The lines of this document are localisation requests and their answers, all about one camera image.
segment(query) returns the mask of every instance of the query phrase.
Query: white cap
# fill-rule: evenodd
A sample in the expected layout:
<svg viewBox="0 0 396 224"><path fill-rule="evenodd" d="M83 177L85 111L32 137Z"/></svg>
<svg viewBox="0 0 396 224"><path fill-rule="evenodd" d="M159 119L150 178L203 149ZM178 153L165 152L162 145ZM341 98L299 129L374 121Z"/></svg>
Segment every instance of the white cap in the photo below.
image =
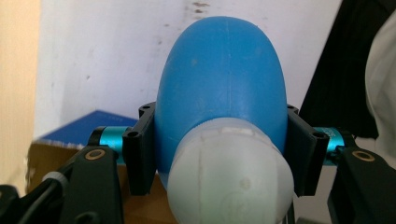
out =
<svg viewBox="0 0 396 224"><path fill-rule="evenodd" d="M277 223L290 207L293 178L256 126L213 119L178 145L167 193L179 223Z"/></svg>
<svg viewBox="0 0 396 224"><path fill-rule="evenodd" d="M396 169L396 11L376 34L366 66L369 110L378 138L375 153Z"/></svg>

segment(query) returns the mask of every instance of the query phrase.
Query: blue rubber bulb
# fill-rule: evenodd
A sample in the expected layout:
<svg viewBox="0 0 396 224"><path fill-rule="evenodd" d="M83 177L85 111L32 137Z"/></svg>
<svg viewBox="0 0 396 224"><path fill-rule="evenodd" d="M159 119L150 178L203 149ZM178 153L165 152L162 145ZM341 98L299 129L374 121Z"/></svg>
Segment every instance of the blue rubber bulb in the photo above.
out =
<svg viewBox="0 0 396 224"><path fill-rule="evenodd" d="M246 120L283 153L286 91L268 37L236 18L211 17L192 24L168 56L154 118L156 162L165 187L180 140L211 119Z"/></svg>

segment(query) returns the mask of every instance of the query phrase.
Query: white backdrop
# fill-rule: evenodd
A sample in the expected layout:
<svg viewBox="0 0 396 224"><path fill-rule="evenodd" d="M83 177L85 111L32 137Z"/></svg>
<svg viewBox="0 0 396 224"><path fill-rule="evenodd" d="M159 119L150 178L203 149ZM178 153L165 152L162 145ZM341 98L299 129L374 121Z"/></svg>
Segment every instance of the white backdrop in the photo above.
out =
<svg viewBox="0 0 396 224"><path fill-rule="evenodd" d="M300 107L341 0L41 1L35 137L95 109L138 118L155 101L181 32L209 16L258 25L271 39L288 103Z"/></svg>

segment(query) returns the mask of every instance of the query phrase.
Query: beige wall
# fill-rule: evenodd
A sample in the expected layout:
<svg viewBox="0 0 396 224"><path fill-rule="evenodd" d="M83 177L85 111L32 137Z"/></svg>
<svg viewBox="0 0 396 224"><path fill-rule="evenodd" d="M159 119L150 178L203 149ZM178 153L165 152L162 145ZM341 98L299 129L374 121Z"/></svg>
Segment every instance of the beige wall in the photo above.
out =
<svg viewBox="0 0 396 224"><path fill-rule="evenodd" d="M0 0L0 184L24 194L33 138L39 0Z"/></svg>

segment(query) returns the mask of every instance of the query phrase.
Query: cardboard box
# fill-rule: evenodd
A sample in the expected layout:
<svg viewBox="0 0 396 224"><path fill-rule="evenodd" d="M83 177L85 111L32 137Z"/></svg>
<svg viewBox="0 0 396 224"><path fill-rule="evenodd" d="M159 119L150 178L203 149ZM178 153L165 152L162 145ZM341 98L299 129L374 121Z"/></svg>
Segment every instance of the cardboard box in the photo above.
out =
<svg viewBox="0 0 396 224"><path fill-rule="evenodd" d="M26 192L41 183L45 174L57 170L88 142L91 132L99 126L134 126L135 119L95 111L34 141L28 153ZM129 195L126 167L119 165L125 223L177 223L168 205L166 191L155 176L148 196Z"/></svg>

